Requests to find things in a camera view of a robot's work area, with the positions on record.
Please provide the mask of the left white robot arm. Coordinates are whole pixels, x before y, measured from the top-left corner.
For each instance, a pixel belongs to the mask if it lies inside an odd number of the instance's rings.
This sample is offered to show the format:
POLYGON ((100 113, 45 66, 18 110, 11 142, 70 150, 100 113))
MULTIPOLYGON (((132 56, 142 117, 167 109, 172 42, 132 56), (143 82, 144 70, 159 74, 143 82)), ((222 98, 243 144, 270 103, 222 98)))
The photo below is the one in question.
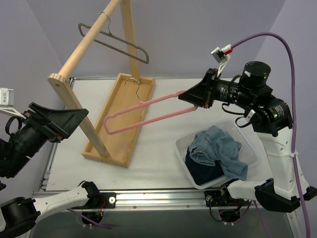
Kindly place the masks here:
POLYGON ((99 204, 101 193, 92 181, 43 198, 31 198, 36 175, 22 173, 48 142, 68 139, 88 115, 87 109, 53 110, 31 103, 23 113, 1 107, 11 117, 4 125, 8 140, 0 141, 0 236, 15 238, 30 231, 40 220, 69 208, 99 204))

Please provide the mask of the pink hanger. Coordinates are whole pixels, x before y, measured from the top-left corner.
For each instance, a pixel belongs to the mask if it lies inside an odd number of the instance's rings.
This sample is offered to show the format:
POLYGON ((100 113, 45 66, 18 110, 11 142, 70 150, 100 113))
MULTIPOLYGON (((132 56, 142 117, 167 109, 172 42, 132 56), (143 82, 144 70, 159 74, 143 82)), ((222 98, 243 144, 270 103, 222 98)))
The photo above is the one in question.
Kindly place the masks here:
MULTIPOLYGON (((155 80, 149 77, 141 77, 139 81, 134 79, 128 80, 124 86, 125 80, 129 74, 120 74, 116 80, 104 80, 99 86, 100 94, 104 94, 107 100, 100 112, 96 122, 96 130, 99 136, 107 136, 108 133, 103 125, 106 116, 112 115, 120 110, 137 105, 140 101, 146 102, 151 100, 155 84, 158 83, 159 95, 163 93, 175 94, 176 90, 186 90, 197 82, 197 79, 159 79, 155 80)), ((121 128, 141 124, 144 125, 144 118, 147 113, 147 106, 135 109, 110 119, 107 127, 110 132, 120 130, 121 128)))

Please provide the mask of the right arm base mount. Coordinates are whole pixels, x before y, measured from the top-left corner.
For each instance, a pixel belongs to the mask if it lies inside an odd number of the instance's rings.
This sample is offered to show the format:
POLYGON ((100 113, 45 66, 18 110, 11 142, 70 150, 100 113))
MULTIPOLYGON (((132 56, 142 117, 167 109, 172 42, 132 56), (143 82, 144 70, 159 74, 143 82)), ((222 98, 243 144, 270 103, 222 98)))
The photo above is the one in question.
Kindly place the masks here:
POLYGON ((233 226, 251 206, 250 200, 231 198, 225 189, 206 190, 204 195, 212 219, 225 225, 233 226))

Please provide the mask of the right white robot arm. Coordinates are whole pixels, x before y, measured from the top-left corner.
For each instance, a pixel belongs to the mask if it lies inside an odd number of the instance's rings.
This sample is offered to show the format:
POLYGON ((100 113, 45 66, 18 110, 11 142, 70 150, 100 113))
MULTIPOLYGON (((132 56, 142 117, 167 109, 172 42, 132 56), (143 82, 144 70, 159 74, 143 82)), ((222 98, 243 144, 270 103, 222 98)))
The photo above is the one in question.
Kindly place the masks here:
POLYGON ((317 189, 309 186, 291 150, 295 123, 288 105, 272 95, 266 81, 269 65, 260 61, 245 64, 239 81, 221 80, 217 69, 207 70, 201 82, 181 93, 178 98, 196 107, 210 108, 214 101, 234 104, 244 110, 243 116, 261 140, 272 170, 272 178, 252 182, 233 179, 220 192, 220 199, 230 205, 237 199, 257 201, 268 211, 290 213, 305 201, 316 197, 317 189))

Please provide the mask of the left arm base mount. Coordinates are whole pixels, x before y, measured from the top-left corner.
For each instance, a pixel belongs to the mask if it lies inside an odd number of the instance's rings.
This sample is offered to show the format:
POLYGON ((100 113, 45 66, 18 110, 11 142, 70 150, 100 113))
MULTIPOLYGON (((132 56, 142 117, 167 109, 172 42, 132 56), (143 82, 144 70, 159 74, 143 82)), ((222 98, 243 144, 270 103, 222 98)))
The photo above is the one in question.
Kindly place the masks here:
POLYGON ((100 224, 102 219, 106 216, 108 209, 116 207, 116 193, 102 192, 95 198, 90 198, 83 206, 81 214, 86 218, 100 224))

